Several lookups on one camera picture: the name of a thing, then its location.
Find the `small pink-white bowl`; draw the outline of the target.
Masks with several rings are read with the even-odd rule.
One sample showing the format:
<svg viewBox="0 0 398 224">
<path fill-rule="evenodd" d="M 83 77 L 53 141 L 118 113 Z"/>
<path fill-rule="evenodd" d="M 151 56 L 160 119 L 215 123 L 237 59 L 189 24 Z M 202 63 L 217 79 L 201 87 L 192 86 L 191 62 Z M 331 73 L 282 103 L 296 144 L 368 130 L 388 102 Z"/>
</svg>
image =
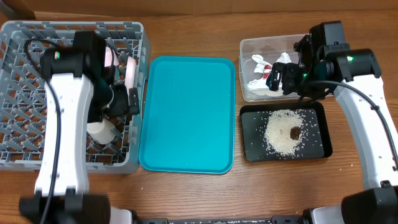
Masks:
<svg viewBox="0 0 398 224">
<path fill-rule="evenodd" d="M 116 51 L 113 48 L 105 48 L 104 66 L 110 67 L 111 65 L 118 66 L 119 60 Z"/>
</svg>

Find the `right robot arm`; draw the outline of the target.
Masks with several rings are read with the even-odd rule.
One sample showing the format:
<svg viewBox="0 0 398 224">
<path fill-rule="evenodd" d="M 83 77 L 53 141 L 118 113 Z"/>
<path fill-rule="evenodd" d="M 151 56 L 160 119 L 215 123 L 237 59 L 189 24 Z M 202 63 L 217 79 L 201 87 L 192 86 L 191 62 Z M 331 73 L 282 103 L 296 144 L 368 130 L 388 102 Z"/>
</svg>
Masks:
<svg viewBox="0 0 398 224">
<path fill-rule="evenodd" d="M 339 205 L 305 210 L 300 223 L 396 223 L 397 130 L 376 56 L 370 49 L 351 49 L 340 21 L 312 27 L 294 50 L 299 61 L 275 63 L 267 86 L 300 98 L 335 97 L 358 150 L 364 185 Z"/>
</svg>

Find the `white tissue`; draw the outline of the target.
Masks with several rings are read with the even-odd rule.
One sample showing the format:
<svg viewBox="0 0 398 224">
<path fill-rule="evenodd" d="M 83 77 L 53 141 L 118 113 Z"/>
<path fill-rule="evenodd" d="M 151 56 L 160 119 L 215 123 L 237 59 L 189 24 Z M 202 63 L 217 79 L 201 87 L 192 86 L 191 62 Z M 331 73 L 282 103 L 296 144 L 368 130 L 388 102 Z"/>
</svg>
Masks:
<svg viewBox="0 0 398 224">
<path fill-rule="evenodd" d="M 254 73 L 260 73 L 262 75 L 261 78 L 259 79 L 255 79 L 253 81 L 250 81 L 248 83 L 248 88 L 250 90 L 267 90 L 267 91 L 271 91 L 269 89 L 269 87 L 266 85 L 266 81 L 267 79 L 263 78 L 263 69 L 265 65 L 271 65 L 271 63 L 267 62 L 264 60 L 264 57 L 259 55 L 259 54 L 254 54 L 252 56 L 252 59 L 257 63 L 255 69 L 254 69 Z M 283 52 L 281 53 L 280 57 L 276 60 L 276 62 L 281 62 L 281 63 L 290 63 L 292 62 L 288 53 Z M 265 93 L 267 95 L 280 95 L 282 94 L 282 91 L 271 91 L 271 93 Z"/>
</svg>

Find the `white cup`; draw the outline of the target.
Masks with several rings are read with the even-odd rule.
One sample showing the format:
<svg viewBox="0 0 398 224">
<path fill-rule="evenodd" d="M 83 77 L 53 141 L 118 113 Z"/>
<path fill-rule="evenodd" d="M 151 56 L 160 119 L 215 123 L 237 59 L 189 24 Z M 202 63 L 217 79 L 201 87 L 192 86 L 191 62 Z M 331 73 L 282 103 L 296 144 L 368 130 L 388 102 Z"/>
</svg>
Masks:
<svg viewBox="0 0 398 224">
<path fill-rule="evenodd" d="M 110 143 L 116 135 L 113 133 L 112 129 L 114 124 L 107 119 L 102 120 L 102 122 L 94 122 L 87 124 L 87 132 L 91 138 L 98 142 L 99 144 Z"/>
</svg>

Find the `pile of white rice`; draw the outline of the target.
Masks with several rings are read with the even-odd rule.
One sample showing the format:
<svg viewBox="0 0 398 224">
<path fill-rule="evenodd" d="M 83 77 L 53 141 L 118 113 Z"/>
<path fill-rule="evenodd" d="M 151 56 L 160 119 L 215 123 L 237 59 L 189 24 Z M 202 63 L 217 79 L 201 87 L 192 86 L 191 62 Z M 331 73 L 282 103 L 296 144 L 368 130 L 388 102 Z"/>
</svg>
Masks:
<svg viewBox="0 0 398 224">
<path fill-rule="evenodd" d="M 325 155 L 314 109 L 250 111 L 241 115 L 244 154 L 249 161 L 313 159 Z M 302 129 L 298 141 L 290 130 Z"/>
</svg>

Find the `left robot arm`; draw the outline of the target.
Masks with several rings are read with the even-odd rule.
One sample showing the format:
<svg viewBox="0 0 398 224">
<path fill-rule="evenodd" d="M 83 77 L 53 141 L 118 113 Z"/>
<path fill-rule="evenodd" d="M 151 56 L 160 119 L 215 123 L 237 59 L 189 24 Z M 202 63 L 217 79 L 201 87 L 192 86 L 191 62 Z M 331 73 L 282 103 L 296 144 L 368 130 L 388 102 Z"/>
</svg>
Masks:
<svg viewBox="0 0 398 224">
<path fill-rule="evenodd" d="M 140 112 L 133 77 L 114 81 L 116 52 L 93 31 L 78 31 L 69 47 L 51 43 L 34 68 L 45 82 L 47 115 L 42 164 L 34 196 L 19 200 L 32 223 L 139 223 L 134 210 L 90 194 L 88 136 L 114 140 L 112 118 Z"/>
</svg>

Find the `large white plate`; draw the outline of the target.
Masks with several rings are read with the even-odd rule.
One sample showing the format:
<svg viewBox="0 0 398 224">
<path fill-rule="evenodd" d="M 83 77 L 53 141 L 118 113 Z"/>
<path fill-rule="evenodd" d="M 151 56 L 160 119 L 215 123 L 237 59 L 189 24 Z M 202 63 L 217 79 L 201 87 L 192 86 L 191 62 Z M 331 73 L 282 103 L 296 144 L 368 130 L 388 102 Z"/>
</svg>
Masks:
<svg viewBox="0 0 398 224">
<path fill-rule="evenodd" d="M 126 87 L 127 93 L 134 87 L 134 77 L 136 71 L 136 61 L 132 57 L 128 57 L 126 64 L 126 74 L 124 79 L 124 85 Z"/>
</svg>

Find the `brown food scrap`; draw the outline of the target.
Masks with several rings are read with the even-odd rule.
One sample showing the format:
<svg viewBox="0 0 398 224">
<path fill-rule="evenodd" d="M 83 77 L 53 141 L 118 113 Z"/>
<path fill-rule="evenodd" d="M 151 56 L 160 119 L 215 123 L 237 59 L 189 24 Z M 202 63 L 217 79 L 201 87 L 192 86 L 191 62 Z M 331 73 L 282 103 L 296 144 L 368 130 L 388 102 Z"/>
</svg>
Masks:
<svg viewBox="0 0 398 224">
<path fill-rule="evenodd" d="M 298 126 L 293 127 L 290 130 L 290 138 L 298 141 L 300 139 L 301 132 L 302 132 L 302 129 L 300 127 L 298 127 Z"/>
</svg>

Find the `red snack wrapper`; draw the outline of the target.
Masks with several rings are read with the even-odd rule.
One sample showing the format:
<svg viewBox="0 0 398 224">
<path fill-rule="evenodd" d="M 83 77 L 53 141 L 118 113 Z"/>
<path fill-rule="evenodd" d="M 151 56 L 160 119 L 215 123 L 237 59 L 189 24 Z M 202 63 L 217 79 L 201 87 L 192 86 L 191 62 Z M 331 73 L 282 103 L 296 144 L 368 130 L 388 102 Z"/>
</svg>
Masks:
<svg viewBox="0 0 398 224">
<path fill-rule="evenodd" d="M 272 71 L 272 66 L 271 65 L 265 65 L 263 69 L 263 78 L 266 79 Z"/>
</svg>

